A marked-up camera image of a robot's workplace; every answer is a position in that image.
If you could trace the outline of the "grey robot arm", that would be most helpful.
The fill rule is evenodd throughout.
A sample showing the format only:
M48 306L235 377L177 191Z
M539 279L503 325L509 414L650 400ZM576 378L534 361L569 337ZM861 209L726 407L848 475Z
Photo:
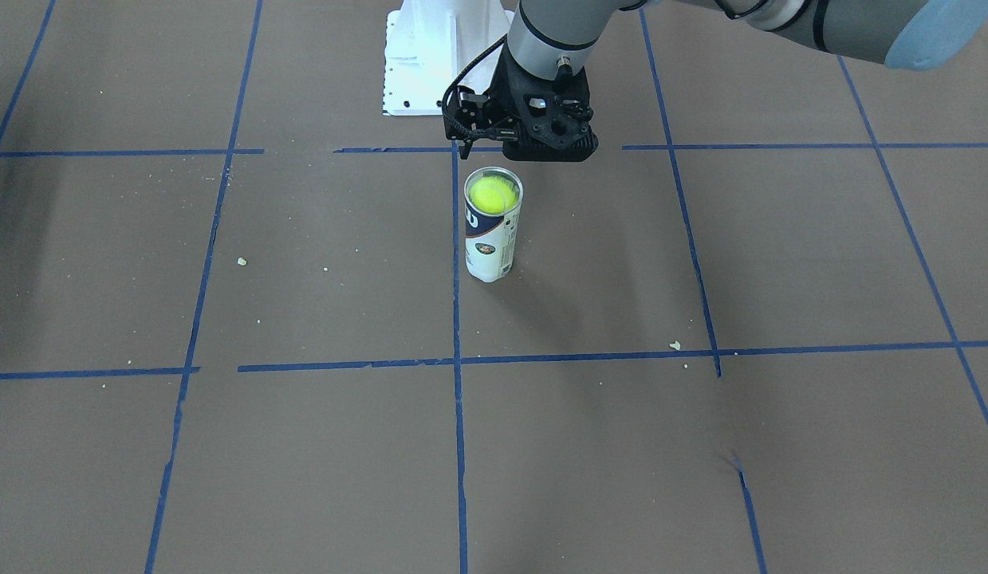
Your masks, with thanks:
M586 65L592 128L625 144L988 143L988 16L942 68L816 52L680 2L618 12Z

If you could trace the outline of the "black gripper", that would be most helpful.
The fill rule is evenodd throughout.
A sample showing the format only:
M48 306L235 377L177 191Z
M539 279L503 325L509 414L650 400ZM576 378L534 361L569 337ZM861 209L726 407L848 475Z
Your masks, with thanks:
M504 47L486 93L453 88L446 95L445 137L468 145L478 140L516 143L524 134L562 140L565 87L566 75L533 75Z

